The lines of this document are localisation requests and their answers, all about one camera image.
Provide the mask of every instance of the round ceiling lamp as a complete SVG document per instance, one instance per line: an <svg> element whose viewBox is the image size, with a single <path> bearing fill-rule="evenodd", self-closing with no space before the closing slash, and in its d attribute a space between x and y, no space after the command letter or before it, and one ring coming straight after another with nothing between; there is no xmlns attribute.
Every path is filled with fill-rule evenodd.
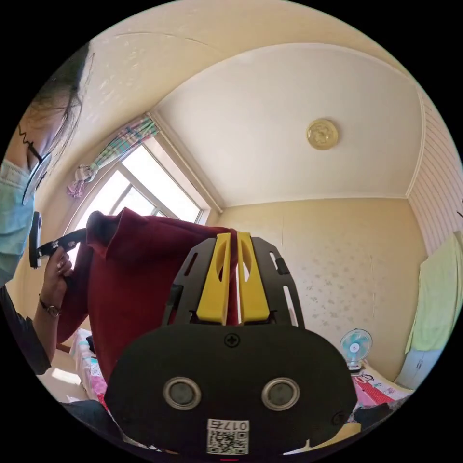
<svg viewBox="0 0 463 463"><path fill-rule="evenodd" d="M316 150L328 150L338 142L338 130L333 122L317 119L307 128L307 140Z"/></svg>

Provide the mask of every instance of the label sticker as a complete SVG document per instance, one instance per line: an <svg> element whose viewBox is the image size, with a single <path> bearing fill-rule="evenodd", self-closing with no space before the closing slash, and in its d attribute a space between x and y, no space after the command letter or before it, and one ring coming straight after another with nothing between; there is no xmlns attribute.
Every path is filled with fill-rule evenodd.
<svg viewBox="0 0 463 463"><path fill-rule="evenodd" d="M249 421L208 419L207 453L247 455L249 453Z"/></svg>

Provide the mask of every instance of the face mask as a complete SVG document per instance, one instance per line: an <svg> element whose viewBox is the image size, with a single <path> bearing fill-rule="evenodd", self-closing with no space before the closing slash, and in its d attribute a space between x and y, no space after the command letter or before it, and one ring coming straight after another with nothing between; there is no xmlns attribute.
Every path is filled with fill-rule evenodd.
<svg viewBox="0 0 463 463"><path fill-rule="evenodd" d="M26 248L34 195L24 201L30 173L9 161L0 168L0 287L12 280Z"/></svg>

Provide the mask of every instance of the bed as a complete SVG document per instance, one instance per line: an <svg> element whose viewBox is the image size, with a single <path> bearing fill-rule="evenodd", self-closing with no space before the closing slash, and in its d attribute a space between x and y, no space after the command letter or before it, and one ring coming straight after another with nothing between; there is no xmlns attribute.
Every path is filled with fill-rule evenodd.
<svg viewBox="0 0 463 463"><path fill-rule="evenodd" d="M362 361L362 369L352 376L352 380L357 392L357 407L392 403L413 393L411 389L400 387L384 378L366 361Z"/></svg>
<svg viewBox="0 0 463 463"><path fill-rule="evenodd" d="M90 344L87 341L87 337L91 334L90 331L79 328L69 354L74 359L76 372L88 397L99 401L107 408L104 399L107 385L101 374L96 355L90 350Z"/></svg>
<svg viewBox="0 0 463 463"><path fill-rule="evenodd" d="M90 345L87 341L87 337L89 336L91 336L90 331L83 328L78 329L69 353L76 363L77 374L89 398L98 400L106 407L104 396L107 385L101 375L98 360L95 354L90 350ZM356 424L353 422L354 412L358 408L392 403L408 397L413 393L412 390L400 387L384 378L366 361L362 361L362 369L355 376L352 376L352 381L354 382L355 391L357 393L357 404L345 428L343 427L340 433L330 440L329 443L343 440L359 432L360 429L353 426Z"/></svg>

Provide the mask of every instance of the blue fan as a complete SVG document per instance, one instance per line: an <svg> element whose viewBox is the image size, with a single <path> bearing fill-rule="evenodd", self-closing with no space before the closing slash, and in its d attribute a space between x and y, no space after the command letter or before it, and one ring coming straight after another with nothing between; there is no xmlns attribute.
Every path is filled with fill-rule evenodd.
<svg viewBox="0 0 463 463"><path fill-rule="evenodd" d="M373 341L370 333L364 329L353 329L344 335L340 342L340 352L346 359L347 366L352 373L362 368L361 361L370 352Z"/></svg>

